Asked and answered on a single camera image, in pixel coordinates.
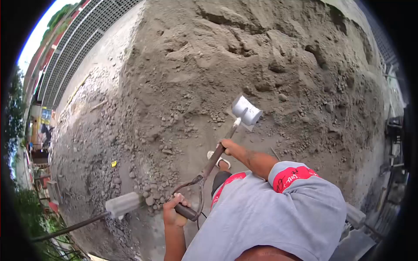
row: forearm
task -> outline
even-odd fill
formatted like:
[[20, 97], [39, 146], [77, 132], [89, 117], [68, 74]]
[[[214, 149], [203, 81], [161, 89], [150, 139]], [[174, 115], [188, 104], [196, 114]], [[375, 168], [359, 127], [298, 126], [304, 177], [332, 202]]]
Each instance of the forearm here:
[[171, 225], [165, 226], [166, 255], [164, 261], [180, 261], [186, 252], [186, 240], [183, 227]]
[[238, 147], [231, 150], [232, 156], [242, 162], [253, 173], [268, 180], [271, 169], [279, 161], [269, 154], [248, 150], [240, 145], [236, 146]]

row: hand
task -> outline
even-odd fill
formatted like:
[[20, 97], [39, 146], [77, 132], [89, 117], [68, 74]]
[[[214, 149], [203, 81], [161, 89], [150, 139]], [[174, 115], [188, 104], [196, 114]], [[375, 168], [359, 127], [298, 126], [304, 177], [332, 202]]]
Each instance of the hand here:
[[165, 226], [183, 227], [186, 224], [187, 218], [178, 214], [174, 209], [174, 207], [177, 206], [177, 204], [179, 203], [181, 203], [183, 206], [191, 208], [191, 203], [187, 202], [182, 194], [175, 193], [174, 198], [168, 201], [167, 203], [164, 203], [163, 205], [163, 219]]
[[232, 139], [222, 139], [219, 143], [226, 148], [224, 153], [228, 156], [234, 156], [234, 151], [239, 147], [239, 145], [233, 142]]

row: gray t-shirt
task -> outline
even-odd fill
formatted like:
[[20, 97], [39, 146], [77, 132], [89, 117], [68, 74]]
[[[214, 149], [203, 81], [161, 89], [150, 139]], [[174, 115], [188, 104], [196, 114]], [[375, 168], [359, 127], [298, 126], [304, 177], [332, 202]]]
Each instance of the gray t-shirt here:
[[275, 164], [268, 182], [250, 171], [232, 175], [215, 192], [211, 208], [182, 260], [234, 260], [264, 245], [304, 261], [327, 261], [347, 212], [338, 187], [290, 161]]

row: wooden stick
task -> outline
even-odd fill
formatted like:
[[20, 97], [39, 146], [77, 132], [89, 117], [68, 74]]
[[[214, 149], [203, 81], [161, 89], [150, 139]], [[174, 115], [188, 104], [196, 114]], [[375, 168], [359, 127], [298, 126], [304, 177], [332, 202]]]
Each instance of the wooden stick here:
[[90, 76], [90, 73], [88, 73], [86, 75], [86, 77], [84, 77], [83, 81], [75, 88], [73, 94], [71, 94], [70, 98], [68, 99], [67, 104], [65, 105], [63, 111], [65, 111], [65, 109], [68, 107], [68, 105], [71, 103], [71, 101], [73, 100], [74, 96], [76, 95], [76, 93], [78, 92], [78, 90], [80, 89], [81, 86], [83, 86], [86, 83], [87, 78]]
[[98, 107], [102, 106], [103, 104], [107, 103], [107, 99], [105, 99], [104, 101], [102, 101], [101, 103], [99, 103], [96, 106], [93, 106], [93, 108], [90, 109], [90, 112], [92, 112], [93, 110], [97, 109]]
[[279, 156], [277, 155], [277, 153], [273, 150], [273, 148], [272, 148], [272, 147], [270, 147], [270, 148], [271, 148], [271, 150], [273, 151], [274, 155], [276, 155], [276, 158], [277, 158], [279, 161], [281, 161], [281, 160], [280, 160], [280, 158], [279, 158]]

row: dirt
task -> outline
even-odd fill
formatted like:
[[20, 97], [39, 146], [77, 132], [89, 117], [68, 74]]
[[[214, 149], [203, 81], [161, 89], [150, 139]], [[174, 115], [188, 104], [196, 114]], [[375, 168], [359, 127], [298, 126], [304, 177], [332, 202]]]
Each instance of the dirt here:
[[[225, 111], [240, 93], [264, 114], [235, 142], [306, 163], [358, 204], [357, 177], [385, 117], [380, 58], [369, 37], [319, 1], [147, 1], [118, 74], [109, 73], [112, 64], [96, 66], [62, 111], [51, 159], [67, 223], [131, 191], [144, 206], [74, 231], [77, 242], [112, 260], [161, 260], [162, 204], [204, 166], [233, 123]], [[232, 172], [245, 170], [226, 158]], [[196, 188], [184, 193], [196, 206]], [[188, 224], [186, 241], [195, 233]]]

